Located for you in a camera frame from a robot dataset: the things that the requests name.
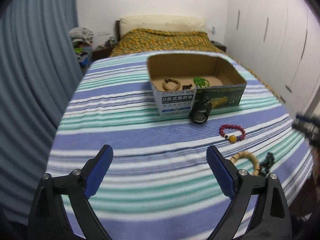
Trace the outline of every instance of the curtain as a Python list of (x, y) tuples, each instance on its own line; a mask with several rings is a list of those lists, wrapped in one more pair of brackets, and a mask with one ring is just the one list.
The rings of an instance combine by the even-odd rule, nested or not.
[(0, 201), (28, 223), (53, 138), (82, 73), (76, 0), (13, 0), (0, 19)]

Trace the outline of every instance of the open box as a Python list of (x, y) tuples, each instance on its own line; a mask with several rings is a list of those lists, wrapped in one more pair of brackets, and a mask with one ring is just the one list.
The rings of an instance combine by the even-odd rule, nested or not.
[[(247, 85), (245, 79), (228, 61), (219, 56), (201, 54), (159, 54), (149, 57), (147, 62), (149, 79), (160, 116), (169, 114), (187, 115), (195, 100), (207, 97), (212, 108), (236, 106), (239, 104)], [(195, 77), (209, 81), (210, 86), (198, 88), (193, 82)], [(181, 83), (179, 90), (164, 91), (162, 84), (167, 78)], [(192, 88), (182, 90), (183, 85), (192, 84)], [(169, 82), (168, 88), (175, 83)]]

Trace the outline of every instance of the yellow bead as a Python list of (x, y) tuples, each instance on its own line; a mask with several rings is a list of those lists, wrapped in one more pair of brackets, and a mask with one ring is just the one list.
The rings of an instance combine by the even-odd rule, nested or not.
[(236, 137), (235, 135), (230, 135), (230, 136), (229, 136), (229, 141), (230, 141), (231, 143), (234, 143), (234, 142), (237, 141), (237, 137)]

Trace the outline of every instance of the green beaded necklace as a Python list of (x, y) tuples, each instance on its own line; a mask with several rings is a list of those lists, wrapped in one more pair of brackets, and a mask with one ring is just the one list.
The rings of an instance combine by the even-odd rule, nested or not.
[(200, 87), (200, 88), (205, 88), (210, 86), (209, 81), (206, 80), (205, 78), (196, 77), (193, 79), (193, 82), (197, 87)]

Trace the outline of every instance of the wall outlet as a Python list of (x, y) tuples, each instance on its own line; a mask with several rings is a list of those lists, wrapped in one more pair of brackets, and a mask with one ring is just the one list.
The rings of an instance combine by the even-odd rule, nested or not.
[(103, 31), (103, 32), (98, 32), (97, 35), (98, 35), (98, 37), (101, 37), (101, 36), (111, 35), (111, 33), (107, 32), (107, 31)]

